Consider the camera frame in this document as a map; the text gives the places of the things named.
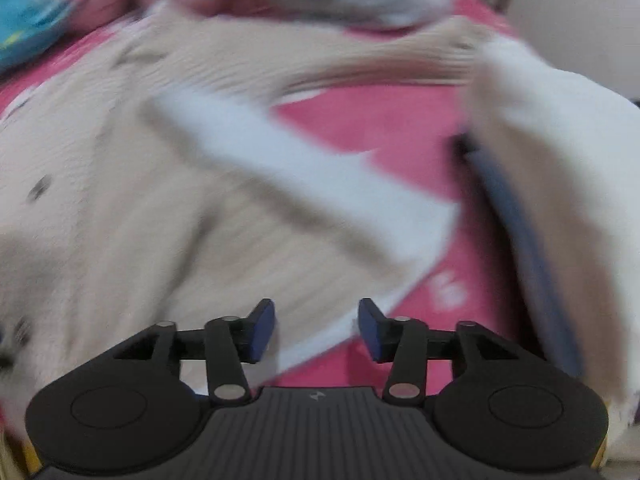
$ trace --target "black object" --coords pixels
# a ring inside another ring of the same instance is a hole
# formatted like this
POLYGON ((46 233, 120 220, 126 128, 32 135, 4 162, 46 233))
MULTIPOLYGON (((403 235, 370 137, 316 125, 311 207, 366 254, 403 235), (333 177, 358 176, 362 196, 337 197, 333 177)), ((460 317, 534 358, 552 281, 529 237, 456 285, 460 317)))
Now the black object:
POLYGON ((42 480, 598 479, 607 431, 599 397, 542 359, 473 322, 455 332, 386 318, 360 301, 373 359, 393 362, 372 388, 261 388, 255 363, 274 327, 263 300, 245 319, 178 332, 161 322, 44 388, 26 415, 42 480), (206 359, 209 395, 179 380, 206 359), (427 362, 454 380, 426 396, 427 362))

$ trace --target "beige ribbed fabric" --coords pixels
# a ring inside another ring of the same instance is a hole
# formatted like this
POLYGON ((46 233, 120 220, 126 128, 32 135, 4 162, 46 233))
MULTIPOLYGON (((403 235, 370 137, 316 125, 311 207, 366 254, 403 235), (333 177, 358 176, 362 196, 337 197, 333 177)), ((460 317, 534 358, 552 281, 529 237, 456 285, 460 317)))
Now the beige ribbed fabric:
POLYGON ((332 84, 460 84, 487 35, 452 18, 371 43, 163 9, 140 37, 87 55, 0 132, 0 223, 58 262, 25 365, 44 384, 158 319, 193 328, 267 296, 278 344, 291 345, 389 290, 402 269, 239 171, 190 166, 143 104, 178 80, 262 106, 332 84), (50 189, 30 202, 45 175, 50 189))

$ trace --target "white fabric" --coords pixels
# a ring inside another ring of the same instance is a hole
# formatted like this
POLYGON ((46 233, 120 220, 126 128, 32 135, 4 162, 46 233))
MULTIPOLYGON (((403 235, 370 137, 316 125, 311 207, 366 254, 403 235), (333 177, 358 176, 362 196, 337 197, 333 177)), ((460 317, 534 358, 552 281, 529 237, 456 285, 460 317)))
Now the white fabric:
MULTIPOLYGON (((151 105, 175 127, 173 133, 181 134, 180 148, 187 156, 205 165, 232 162, 256 174, 306 208, 346 222, 366 237, 368 246, 401 266, 403 277, 395 289, 374 298, 384 312, 414 288, 449 245, 458 206, 375 171, 366 153, 332 152, 261 109, 219 93, 173 86, 151 105)), ((247 368, 250 381, 259 384, 273 375, 274 367, 286 370, 353 335, 355 307, 313 337, 247 368)))
POLYGON ((615 458, 640 391, 640 110, 507 38, 482 50, 467 103, 540 239, 584 381, 610 405, 615 458))

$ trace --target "pink bed sheet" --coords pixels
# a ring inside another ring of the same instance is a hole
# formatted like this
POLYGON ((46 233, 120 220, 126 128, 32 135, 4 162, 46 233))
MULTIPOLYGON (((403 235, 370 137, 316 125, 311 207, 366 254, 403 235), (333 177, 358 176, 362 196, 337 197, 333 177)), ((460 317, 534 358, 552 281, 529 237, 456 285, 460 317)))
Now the pink bed sheet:
MULTIPOLYGON (((456 11, 508 31, 506 22, 478 0, 456 0, 456 11)), ((34 88, 72 65, 114 34, 98 30, 46 59, 13 74, 0 86, 1 118, 20 105, 34 88)), ((481 202, 463 185, 451 155, 450 138, 462 132, 465 115, 459 88, 369 86, 329 89, 282 105, 278 114, 302 132, 338 150, 376 149, 374 163, 428 191, 460 201, 462 214, 449 251, 437 268, 394 313, 412 316, 432 328, 453 329, 472 319, 509 338, 518 335, 513 287, 504 255, 495 247, 481 202)), ((383 386, 388 365, 373 364, 362 343, 346 342, 290 370, 274 384, 287 386, 383 386)), ((449 365, 430 365, 428 391, 437 393, 450 381, 449 365)))

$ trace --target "knit sweater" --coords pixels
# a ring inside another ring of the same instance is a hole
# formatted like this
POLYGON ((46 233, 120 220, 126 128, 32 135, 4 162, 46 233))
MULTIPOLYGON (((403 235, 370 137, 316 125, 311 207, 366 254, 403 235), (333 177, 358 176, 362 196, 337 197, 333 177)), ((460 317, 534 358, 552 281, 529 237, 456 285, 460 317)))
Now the knit sweater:
MULTIPOLYGON (((24 298, 38 315, 23 365, 43 386, 156 320, 196 328, 268 296, 277 348, 383 294, 402 269, 353 248, 326 219, 283 208, 241 171, 189 164, 145 102, 177 80, 263 107, 335 84, 461 84, 487 35, 451 18, 374 43, 164 8, 138 37, 116 37, 57 76, 0 132, 0 224, 53 275, 24 298)), ((11 273, 0 276, 20 278, 11 273)))

